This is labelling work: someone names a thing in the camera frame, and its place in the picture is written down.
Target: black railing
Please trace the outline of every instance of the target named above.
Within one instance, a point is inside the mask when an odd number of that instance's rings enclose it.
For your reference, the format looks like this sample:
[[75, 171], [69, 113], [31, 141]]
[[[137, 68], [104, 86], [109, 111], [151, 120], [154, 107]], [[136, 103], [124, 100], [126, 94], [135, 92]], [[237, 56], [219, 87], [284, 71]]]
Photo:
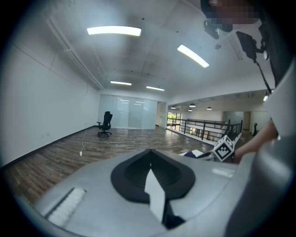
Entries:
[[220, 138], [227, 135], [233, 141], [242, 131], [242, 121], [240, 124], [231, 124], [230, 120], [228, 122], [218, 122], [210, 120], [168, 118], [167, 128], [184, 134], [191, 134], [202, 140], [218, 141]]

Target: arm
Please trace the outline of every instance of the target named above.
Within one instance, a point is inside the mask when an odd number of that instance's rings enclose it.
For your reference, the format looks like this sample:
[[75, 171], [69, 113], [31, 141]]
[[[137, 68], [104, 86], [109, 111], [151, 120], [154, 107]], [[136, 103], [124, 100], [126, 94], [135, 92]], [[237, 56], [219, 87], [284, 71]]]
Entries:
[[257, 152], [264, 143], [275, 138], [277, 138], [277, 129], [273, 122], [269, 121], [251, 141], [235, 151], [234, 163], [239, 163], [246, 153]]

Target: black office chair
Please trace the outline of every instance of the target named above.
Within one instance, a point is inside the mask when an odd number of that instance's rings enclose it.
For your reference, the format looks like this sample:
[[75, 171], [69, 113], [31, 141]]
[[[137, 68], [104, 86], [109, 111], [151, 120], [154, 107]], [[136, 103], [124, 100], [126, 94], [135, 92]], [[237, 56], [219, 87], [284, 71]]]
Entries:
[[99, 125], [98, 125], [98, 128], [103, 130], [101, 132], [98, 132], [98, 136], [101, 136], [101, 134], [106, 134], [108, 137], [108, 133], [110, 132], [106, 132], [106, 130], [109, 130], [111, 128], [111, 119], [112, 119], [112, 116], [113, 114], [110, 114], [110, 111], [106, 111], [105, 112], [105, 115], [104, 115], [104, 122], [103, 122], [103, 125], [101, 125], [101, 122], [97, 122]]

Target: fluorescent light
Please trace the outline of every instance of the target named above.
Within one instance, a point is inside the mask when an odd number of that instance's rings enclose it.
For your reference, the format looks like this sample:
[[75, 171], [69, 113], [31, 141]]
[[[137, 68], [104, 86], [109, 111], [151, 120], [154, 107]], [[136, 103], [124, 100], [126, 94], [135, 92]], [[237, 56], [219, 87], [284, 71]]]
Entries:
[[131, 83], [121, 82], [121, 81], [111, 81], [111, 83], [112, 84], [121, 84], [121, 85], [131, 86]]
[[209, 66], [209, 64], [204, 59], [202, 59], [195, 52], [193, 52], [192, 50], [190, 50], [189, 48], [185, 47], [182, 44], [178, 47], [178, 51], [180, 51], [180, 52], [184, 53], [185, 55], [187, 55], [188, 57], [192, 58], [194, 61], [196, 61], [197, 63], [202, 65], [204, 68]]
[[156, 88], [156, 87], [146, 87], [148, 89], [153, 89], [153, 90], [159, 90], [159, 91], [164, 91], [164, 89]]
[[141, 35], [141, 28], [129, 27], [129, 26], [99, 26], [88, 28], [87, 32], [89, 35], [94, 34], [124, 34], [124, 35]]

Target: checkered marker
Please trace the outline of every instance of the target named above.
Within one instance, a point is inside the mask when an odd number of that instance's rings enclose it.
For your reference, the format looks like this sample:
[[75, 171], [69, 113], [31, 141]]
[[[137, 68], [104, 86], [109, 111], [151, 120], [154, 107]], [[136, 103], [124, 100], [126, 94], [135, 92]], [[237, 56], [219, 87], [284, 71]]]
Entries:
[[213, 153], [218, 159], [223, 162], [225, 159], [230, 157], [234, 152], [233, 142], [225, 135], [221, 138], [217, 144], [214, 146]]

